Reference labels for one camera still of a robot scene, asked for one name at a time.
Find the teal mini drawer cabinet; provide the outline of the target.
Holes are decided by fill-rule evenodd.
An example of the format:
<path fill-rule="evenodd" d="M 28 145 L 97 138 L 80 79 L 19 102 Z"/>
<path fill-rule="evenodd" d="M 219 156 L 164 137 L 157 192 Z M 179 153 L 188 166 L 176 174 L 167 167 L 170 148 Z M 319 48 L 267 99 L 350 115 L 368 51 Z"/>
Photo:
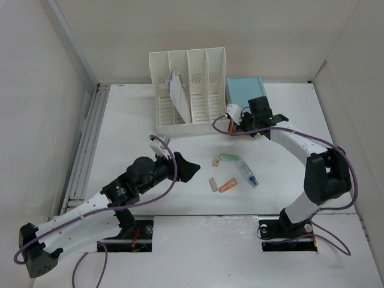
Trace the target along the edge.
<path fill-rule="evenodd" d="M 245 112 L 250 112 L 248 101 L 267 96 L 261 76 L 228 77 L 226 79 L 226 109 L 238 105 Z"/>

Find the white paper booklet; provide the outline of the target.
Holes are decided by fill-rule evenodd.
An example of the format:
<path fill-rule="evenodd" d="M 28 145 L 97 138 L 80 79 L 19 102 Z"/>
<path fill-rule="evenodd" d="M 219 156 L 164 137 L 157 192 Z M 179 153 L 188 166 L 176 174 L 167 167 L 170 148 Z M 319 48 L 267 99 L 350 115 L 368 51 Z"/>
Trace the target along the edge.
<path fill-rule="evenodd" d="M 171 101 L 177 112 L 186 124 L 192 123 L 191 112 L 181 74 L 178 71 L 172 71 L 170 77 L 166 80 L 166 89 L 170 94 Z"/>

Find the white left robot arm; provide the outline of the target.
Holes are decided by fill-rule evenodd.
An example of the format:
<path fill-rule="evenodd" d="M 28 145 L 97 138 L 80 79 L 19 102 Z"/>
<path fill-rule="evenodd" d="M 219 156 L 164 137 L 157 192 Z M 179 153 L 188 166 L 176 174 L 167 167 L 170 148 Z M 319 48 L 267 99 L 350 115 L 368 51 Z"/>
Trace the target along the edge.
<path fill-rule="evenodd" d="M 51 271 L 67 255 L 105 238 L 133 234 L 136 219 L 129 210 L 140 195 L 166 179 L 188 182 L 200 165 L 179 152 L 172 158 L 137 158 L 125 173 L 92 198 L 43 224 L 27 223 L 19 230 L 19 248 L 30 278 Z"/>

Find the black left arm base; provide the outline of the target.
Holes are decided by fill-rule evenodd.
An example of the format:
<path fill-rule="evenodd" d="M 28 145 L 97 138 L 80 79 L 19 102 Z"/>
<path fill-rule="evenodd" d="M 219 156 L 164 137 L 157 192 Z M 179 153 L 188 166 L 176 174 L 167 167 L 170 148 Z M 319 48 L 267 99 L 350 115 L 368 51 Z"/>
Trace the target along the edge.
<path fill-rule="evenodd" d="M 154 232 L 154 216 L 135 216 L 136 226 L 127 236 L 117 236 L 102 240 L 111 253 L 150 253 Z"/>

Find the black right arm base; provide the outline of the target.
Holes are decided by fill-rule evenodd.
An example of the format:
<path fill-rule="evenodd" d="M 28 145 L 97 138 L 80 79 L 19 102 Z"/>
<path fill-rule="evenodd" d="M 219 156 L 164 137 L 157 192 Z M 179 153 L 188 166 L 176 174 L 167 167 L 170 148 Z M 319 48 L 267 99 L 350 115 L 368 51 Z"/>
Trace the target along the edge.
<path fill-rule="evenodd" d="M 263 252 L 317 252 L 309 219 L 292 224 L 285 212 L 276 217 L 260 217 L 257 229 Z"/>

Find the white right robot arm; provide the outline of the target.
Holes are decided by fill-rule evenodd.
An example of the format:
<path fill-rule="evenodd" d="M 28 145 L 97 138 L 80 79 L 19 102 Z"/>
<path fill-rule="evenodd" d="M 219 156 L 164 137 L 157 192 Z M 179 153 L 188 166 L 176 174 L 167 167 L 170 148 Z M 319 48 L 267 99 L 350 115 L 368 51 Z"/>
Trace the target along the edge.
<path fill-rule="evenodd" d="M 305 167 L 304 191 L 280 212 L 279 232 L 284 236 L 296 233 L 326 202 L 342 196 L 352 188 L 349 167 L 341 155 L 343 150 L 310 138 L 296 129 L 282 114 L 273 114 L 266 97 L 248 101 L 249 112 L 242 109 L 233 119 L 241 132 L 264 135 L 293 154 Z"/>

